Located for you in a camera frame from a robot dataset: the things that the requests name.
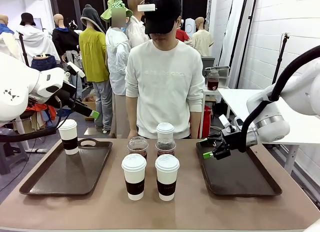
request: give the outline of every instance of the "black cap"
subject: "black cap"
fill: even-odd
[[[181,15],[180,0],[145,0],[145,4],[155,4],[155,11],[144,12],[145,33],[169,33]]]
[[[35,26],[34,17],[30,13],[22,13],[21,14],[21,26],[25,26],[26,23],[30,23],[32,26]]]

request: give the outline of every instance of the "red shirt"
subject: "red shirt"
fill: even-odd
[[[182,42],[185,42],[190,39],[189,36],[187,35],[187,33],[184,30],[179,29],[179,28],[176,30],[175,38],[182,41]]]

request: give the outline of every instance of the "green shirt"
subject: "green shirt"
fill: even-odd
[[[102,82],[109,79],[106,68],[106,35],[88,27],[79,35],[79,46],[86,79],[89,82]]]

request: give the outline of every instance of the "green bucket hat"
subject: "green bucket hat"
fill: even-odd
[[[127,9],[125,4],[122,2],[122,0],[108,0],[108,9],[103,12],[103,14],[100,16],[101,19],[104,21],[109,21],[111,18],[111,9],[112,8],[125,8],[125,15],[126,17],[131,17],[134,13],[130,10]]]

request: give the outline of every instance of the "plastic cup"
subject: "plastic cup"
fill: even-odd
[[[145,190],[146,159],[138,153],[128,154],[124,157],[121,166],[129,199],[140,200]]]
[[[67,155],[74,155],[79,151],[77,122],[73,119],[67,119],[59,128],[63,147]]]
[[[175,127],[170,123],[159,123],[156,127],[158,139],[170,140],[174,137]]]
[[[160,155],[155,160],[156,183],[159,198],[171,201],[175,197],[179,160],[171,154]]]
[[[129,154],[139,154],[142,155],[145,159],[147,159],[147,148],[149,144],[147,140],[141,136],[133,137],[129,140],[128,148]]]
[[[162,156],[162,155],[175,155],[175,150],[176,150],[176,143],[172,144],[163,144],[163,143],[156,143],[155,148],[157,151],[157,155]]]

